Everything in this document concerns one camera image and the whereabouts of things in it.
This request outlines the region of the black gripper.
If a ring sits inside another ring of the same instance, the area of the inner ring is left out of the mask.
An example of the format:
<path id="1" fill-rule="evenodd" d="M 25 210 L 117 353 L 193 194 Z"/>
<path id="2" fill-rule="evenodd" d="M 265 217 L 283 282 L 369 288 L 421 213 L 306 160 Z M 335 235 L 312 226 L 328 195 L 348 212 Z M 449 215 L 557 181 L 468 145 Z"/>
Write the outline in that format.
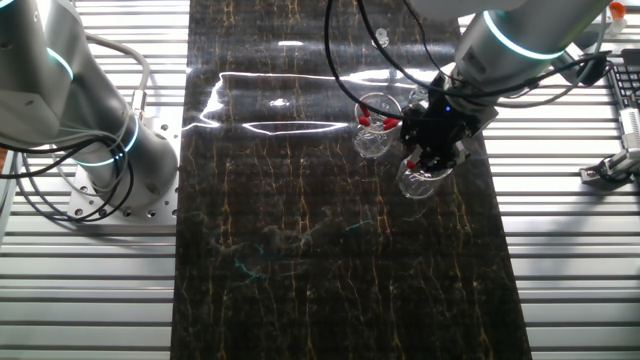
<path id="1" fill-rule="evenodd" d="M 431 85 L 443 90 L 445 80 L 438 74 Z M 408 168 L 425 168 L 427 171 L 451 169 L 453 151 L 448 148 L 473 125 L 473 116 L 457 110 L 439 91 L 428 92 L 426 105 L 422 105 L 422 100 L 416 100 L 402 109 L 404 120 L 400 141 L 406 149 L 420 146 L 407 157 Z"/>

